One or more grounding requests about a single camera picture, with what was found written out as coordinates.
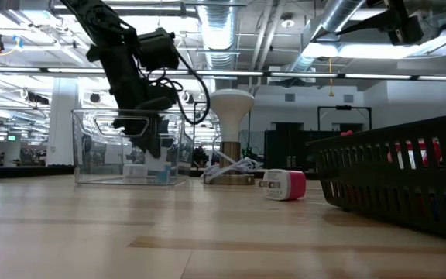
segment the metal prongs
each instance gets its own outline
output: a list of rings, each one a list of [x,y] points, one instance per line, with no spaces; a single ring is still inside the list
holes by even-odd
[[[280,183],[276,181],[260,181],[259,186],[261,188],[268,187],[268,188],[280,188]]]

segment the lamp base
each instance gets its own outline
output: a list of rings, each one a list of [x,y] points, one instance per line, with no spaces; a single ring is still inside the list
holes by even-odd
[[[211,181],[207,181],[208,175],[203,176],[205,184],[214,185],[254,185],[255,178],[254,174],[222,174]]]

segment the white cable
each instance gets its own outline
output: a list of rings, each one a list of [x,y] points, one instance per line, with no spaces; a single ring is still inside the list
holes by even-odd
[[[239,171],[242,174],[248,174],[248,173],[253,173],[254,171],[256,171],[258,169],[259,163],[253,159],[244,158],[244,159],[241,159],[239,162],[235,162],[232,158],[228,157],[224,153],[215,150],[214,144],[216,143],[216,140],[220,137],[221,137],[221,135],[218,135],[213,139],[213,147],[212,147],[213,153],[216,153],[216,155],[218,155],[221,159],[226,159],[228,162],[230,162],[232,164],[227,167],[223,167],[223,168],[220,168],[218,165],[207,167],[204,170],[204,174],[208,175],[208,177],[206,178],[207,182],[226,173],[227,171]]]

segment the pink power adapter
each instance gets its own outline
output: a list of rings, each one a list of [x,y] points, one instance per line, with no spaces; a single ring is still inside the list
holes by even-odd
[[[269,199],[292,201],[305,196],[306,176],[301,171],[267,170],[259,186]]]

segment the ceiling duct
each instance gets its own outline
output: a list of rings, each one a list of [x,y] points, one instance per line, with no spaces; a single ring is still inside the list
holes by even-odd
[[[237,8],[206,5],[198,6],[201,19],[201,35],[204,48],[208,50],[230,50],[235,42]],[[230,53],[207,53],[208,69],[233,70],[235,55]]]
[[[307,52],[307,45],[320,32],[321,27],[329,33],[340,30],[361,7],[365,0],[330,0],[324,8],[324,13],[310,20],[303,33],[304,50],[291,64],[287,71],[304,72],[314,62],[316,57]]]

